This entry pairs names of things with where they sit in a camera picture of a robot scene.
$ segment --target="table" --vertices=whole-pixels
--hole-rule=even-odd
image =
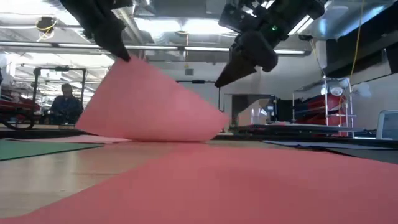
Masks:
[[[0,218],[24,215],[169,153],[173,144],[121,143],[102,148],[0,162]],[[210,141],[234,147],[272,147],[256,141]]]

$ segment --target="metal rack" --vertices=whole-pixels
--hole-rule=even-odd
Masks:
[[[346,109],[346,114],[329,114],[329,109],[328,109],[328,93],[330,92],[330,86],[332,85],[332,84],[337,84],[337,83],[339,83],[340,81],[342,81],[343,80],[343,78],[327,78],[327,77],[323,77],[323,79],[321,79],[321,80],[319,80],[319,81],[317,81],[317,82],[314,82],[314,83],[311,83],[311,84],[308,84],[308,85],[306,85],[306,86],[303,86],[303,87],[301,87],[300,89],[298,89],[298,90],[294,90],[293,91],[293,93],[292,93],[292,97],[293,97],[293,100],[292,100],[292,102],[293,102],[293,121],[295,121],[295,110],[294,110],[294,106],[295,106],[295,103],[294,103],[294,99],[295,99],[295,93],[297,94],[297,93],[304,93],[304,92],[306,92],[306,91],[309,91],[309,90],[312,90],[312,89],[314,89],[315,87],[317,87],[317,86],[320,86],[320,85],[324,85],[325,87],[325,106],[322,106],[322,107],[318,107],[318,108],[313,108],[313,109],[309,109],[309,110],[305,110],[305,111],[303,111],[303,113],[304,112],[309,112],[309,111],[317,111],[317,110],[325,110],[325,118],[326,118],[326,125],[327,126],[329,126],[329,122],[328,122],[328,118],[330,117],[330,116],[341,116],[341,117],[345,117],[346,118],[346,126],[347,127],[351,127],[351,128],[353,128],[354,127],[354,117],[356,117],[356,115],[354,115],[353,114],[353,104],[352,104],[352,102],[353,102],[353,97],[352,97],[352,94],[351,94],[351,92],[352,92],[352,89],[351,89],[351,80],[349,81],[349,83],[348,83],[348,87],[347,88],[345,88],[345,93],[347,92],[347,90],[348,90],[348,99],[349,100],[347,100],[346,101],[346,107],[345,107],[345,109]],[[351,126],[349,126],[349,124],[348,124],[348,121],[349,121],[349,119],[348,118],[350,118],[351,119]]]

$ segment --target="ceiling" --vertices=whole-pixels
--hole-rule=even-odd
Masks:
[[[217,19],[224,5],[231,0],[152,0],[134,1],[139,5],[114,11],[127,24],[123,32],[123,41],[131,45],[189,45],[203,47],[229,47],[236,36],[228,29],[219,27]],[[366,0],[364,6],[364,22],[389,7],[393,0]],[[334,39],[357,28],[362,0],[333,0],[328,5],[323,17],[311,23],[303,34],[313,35],[318,39]],[[57,18],[54,36],[41,42],[53,43],[93,43],[83,34],[77,21],[62,7],[59,0],[3,0],[0,3],[0,40],[36,42],[42,35],[35,23],[41,16]],[[206,23],[197,23],[200,18]],[[189,31],[189,35],[178,30]],[[292,35],[287,41],[277,46],[280,49],[312,50],[308,42],[301,41],[298,35]],[[6,49],[15,58],[16,80],[27,86],[33,79],[32,71],[36,66],[53,67],[68,65],[75,68],[87,68],[88,80],[93,84],[85,88],[85,101],[95,91],[105,76],[108,67],[114,62],[112,55],[102,50],[87,49],[36,49],[23,47]],[[147,58],[156,62],[226,62],[228,53],[209,52],[161,52],[146,51]],[[75,92],[81,91],[82,79],[79,72],[61,74],[59,80],[76,82]],[[61,83],[42,82],[40,92],[50,100],[59,95]]]

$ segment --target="pink fabric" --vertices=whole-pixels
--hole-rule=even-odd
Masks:
[[[131,141],[129,139],[123,139],[123,138],[92,136],[92,135],[88,135],[88,134],[82,134],[79,136],[64,137],[64,138],[11,139],[11,140],[31,141],[31,142],[103,143],[103,144],[112,144],[112,143],[117,143],[117,142]]]
[[[174,147],[168,156],[0,224],[398,223],[397,165],[324,152]]]
[[[152,65],[116,61],[76,124],[100,136],[138,141],[207,141],[228,117]]]

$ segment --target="wooden table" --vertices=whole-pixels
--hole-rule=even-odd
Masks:
[[[173,144],[122,143],[0,162],[0,218],[23,215],[169,153]],[[273,147],[261,142],[211,145]]]

